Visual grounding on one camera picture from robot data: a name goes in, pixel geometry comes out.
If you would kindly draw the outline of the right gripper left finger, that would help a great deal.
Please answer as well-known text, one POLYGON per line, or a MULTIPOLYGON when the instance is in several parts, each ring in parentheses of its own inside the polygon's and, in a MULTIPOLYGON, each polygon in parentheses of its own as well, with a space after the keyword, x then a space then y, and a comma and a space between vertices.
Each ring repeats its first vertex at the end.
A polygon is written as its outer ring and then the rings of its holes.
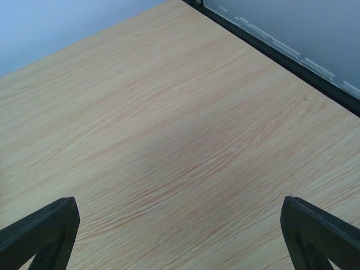
POLYGON ((63 197, 1 229, 1 269, 66 269, 80 224, 74 197, 63 197))

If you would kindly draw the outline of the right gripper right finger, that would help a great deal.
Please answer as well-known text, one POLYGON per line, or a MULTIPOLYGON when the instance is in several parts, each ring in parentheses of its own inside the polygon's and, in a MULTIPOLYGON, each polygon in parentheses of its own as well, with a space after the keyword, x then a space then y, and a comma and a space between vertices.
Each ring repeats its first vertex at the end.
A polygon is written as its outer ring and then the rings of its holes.
POLYGON ((299 198, 286 196, 282 234, 295 269, 359 269, 359 229, 299 198))

